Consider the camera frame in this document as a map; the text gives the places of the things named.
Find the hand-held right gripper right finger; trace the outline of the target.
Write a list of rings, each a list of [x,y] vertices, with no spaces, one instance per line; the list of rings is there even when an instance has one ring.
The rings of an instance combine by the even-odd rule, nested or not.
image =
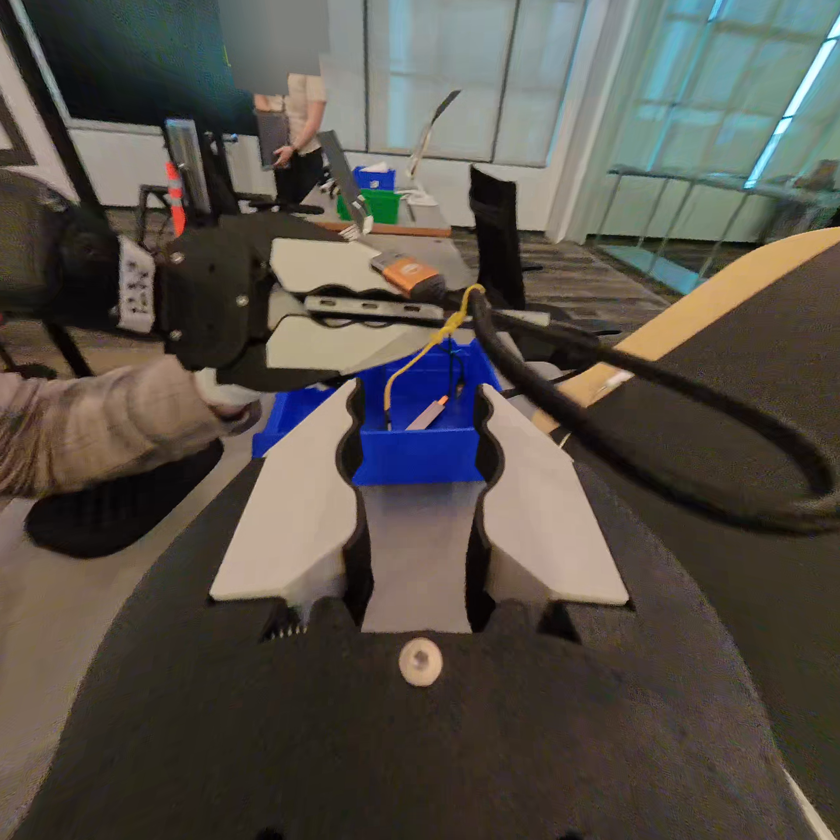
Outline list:
[[[617,568],[572,457],[490,385],[476,389],[476,500],[465,557],[471,629],[504,602],[537,629],[564,629],[568,604],[628,608]]]

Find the grey usb hub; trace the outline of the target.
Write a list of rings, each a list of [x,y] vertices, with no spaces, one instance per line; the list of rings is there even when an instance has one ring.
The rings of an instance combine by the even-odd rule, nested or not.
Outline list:
[[[410,301],[307,296],[303,306],[308,314],[321,321],[407,322],[434,326],[444,324],[448,317],[441,307]]]

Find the black hub cable orange plug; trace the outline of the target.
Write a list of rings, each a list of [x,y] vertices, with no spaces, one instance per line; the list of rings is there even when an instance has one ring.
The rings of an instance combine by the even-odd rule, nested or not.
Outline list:
[[[455,294],[446,288],[442,276],[411,257],[379,255],[371,260],[371,266],[406,300],[440,306],[449,315],[459,307],[466,290],[459,293],[455,303]],[[490,305],[487,292],[470,295],[467,315],[472,318],[471,328],[480,346],[499,372],[533,405],[571,433],[587,452],[636,486],[710,520],[751,532],[805,536],[838,530],[838,468],[814,438],[795,425],[655,362],[605,348],[597,337],[580,329],[562,323],[542,327],[505,316]],[[763,506],[754,499],[645,465],[628,444],[599,427],[576,402],[511,352],[500,339],[498,324],[508,332],[533,333],[578,361],[605,363],[619,371],[630,371],[637,378],[729,417],[789,459],[801,472],[809,494]]]

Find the blue plastic bin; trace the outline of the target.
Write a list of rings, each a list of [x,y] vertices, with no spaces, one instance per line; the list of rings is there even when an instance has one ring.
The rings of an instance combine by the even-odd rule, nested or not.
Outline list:
[[[479,481],[478,433],[474,425],[476,389],[497,391],[497,374],[475,339],[448,340],[400,376],[392,389],[392,431],[385,428],[383,392],[391,374],[407,359],[360,373],[364,388],[361,428],[363,463],[354,475],[359,486],[399,486]],[[445,427],[407,432],[406,426],[442,395],[456,400]]]

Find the silver orange usb adapter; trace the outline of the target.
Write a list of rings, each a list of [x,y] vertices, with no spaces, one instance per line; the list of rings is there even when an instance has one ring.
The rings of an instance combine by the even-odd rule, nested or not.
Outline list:
[[[454,406],[456,406],[456,400],[449,395],[441,395],[414,417],[406,426],[406,431],[424,432],[433,427],[445,427]]]

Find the green plastic bin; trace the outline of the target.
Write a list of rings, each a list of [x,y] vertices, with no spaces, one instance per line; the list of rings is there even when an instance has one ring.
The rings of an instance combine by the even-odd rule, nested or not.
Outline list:
[[[361,189],[352,195],[350,205],[340,192],[336,201],[336,212],[344,221],[362,227],[367,217],[373,224],[397,225],[400,216],[401,197],[395,192]]]

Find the grey tilted panel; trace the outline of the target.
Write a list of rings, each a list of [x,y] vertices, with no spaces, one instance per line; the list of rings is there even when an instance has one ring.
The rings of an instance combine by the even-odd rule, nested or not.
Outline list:
[[[366,237],[372,233],[374,218],[372,210],[355,181],[346,154],[333,130],[318,132],[318,141],[328,159],[332,179],[339,188],[350,221],[359,237]]]

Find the orange traffic cone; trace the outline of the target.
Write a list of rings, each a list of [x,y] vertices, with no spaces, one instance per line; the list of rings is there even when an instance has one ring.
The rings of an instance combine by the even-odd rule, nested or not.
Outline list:
[[[174,237],[179,238],[184,234],[187,226],[184,182],[181,172],[174,162],[166,162],[165,171]]]

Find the white desk lamp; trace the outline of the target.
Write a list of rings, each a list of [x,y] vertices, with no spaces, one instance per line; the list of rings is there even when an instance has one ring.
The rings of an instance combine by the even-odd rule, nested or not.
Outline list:
[[[435,123],[440,119],[446,109],[459,97],[461,92],[462,90],[460,88],[450,91],[448,95],[437,105],[436,109],[433,111],[428,121],[426,121],[419,134],[419,138],[405,169],[405,177],[407,179],[408,186],[400,191],[402,200],[409,207],[434,207],[437,205],[436,200],[425,190],[422,183],[418,180],[419,166],[430,143]]]

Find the black monitor stand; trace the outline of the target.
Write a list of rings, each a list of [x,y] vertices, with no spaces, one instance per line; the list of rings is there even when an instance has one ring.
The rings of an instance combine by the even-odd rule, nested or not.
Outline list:
[[[213,227],[218,224],[222,217],[242,215],[244,211],[240,206],[241,203],[246,205],[248,211],[256,213],[272,212],[312,216],[324,214],[324,208],[321,206],[280,203],[269,196],[235,191],[221,138],[213,132],[204,132],[199,137],[199,141],[202,147],[207,187],[213,206],[212,219],[203,226],[187,224],[186,228]],[[136,236],[140,244],[144,242],[148,232],[147,216],[150,211],[148,205],[150,196],[154,196],[163,203],[168,212],[164,224],[171,223],[172,225],[167,186],[142,185],[135,215]]]

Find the grey tablet on stand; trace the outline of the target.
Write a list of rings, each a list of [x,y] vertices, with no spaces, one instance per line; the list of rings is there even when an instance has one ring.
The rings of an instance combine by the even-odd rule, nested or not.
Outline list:
[[[211,221],[213,206],[196,125],[191,119],[167,119],[163,133],[171,162],[182,182],[187,223],[203,226]]]

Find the black oval pad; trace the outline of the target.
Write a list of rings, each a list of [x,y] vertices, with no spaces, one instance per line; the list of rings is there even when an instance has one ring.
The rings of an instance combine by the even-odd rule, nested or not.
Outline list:
[[[194,455],[142,474],[38,500],[24,520],[37,547],[75,560],[127,549],[159,525],[215,469],[220,439]]]

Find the black office chair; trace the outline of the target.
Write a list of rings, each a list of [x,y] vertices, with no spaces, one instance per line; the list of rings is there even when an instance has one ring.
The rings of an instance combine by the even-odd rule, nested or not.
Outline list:
[[[479,284],[495,295],[499,306],[527,310],[524,275],[542,266],[522,261],[515,182],[502,181],[471,165],[469,207],[475,219]]]

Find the large black monitor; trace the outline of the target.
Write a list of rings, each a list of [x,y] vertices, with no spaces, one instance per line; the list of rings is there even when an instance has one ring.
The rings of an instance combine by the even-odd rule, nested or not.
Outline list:
[[[215,1],[24,1],[69,116],[256,135],[235,88]]]

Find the black board with tan edge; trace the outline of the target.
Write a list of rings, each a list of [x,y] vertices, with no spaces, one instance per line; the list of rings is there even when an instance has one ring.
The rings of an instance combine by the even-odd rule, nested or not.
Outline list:
[[[737,259],[625,337],[660,361],[804,430],[838,464],[838,229],[799,234]],[[560,385],[646,460],[765,503],[803,491],[756,434],[606,364]],[[819,832],[838,837],[838,533],[780,538],[696,517],[635,488],[567,443],[698,583],[740,649],[793,782]]]

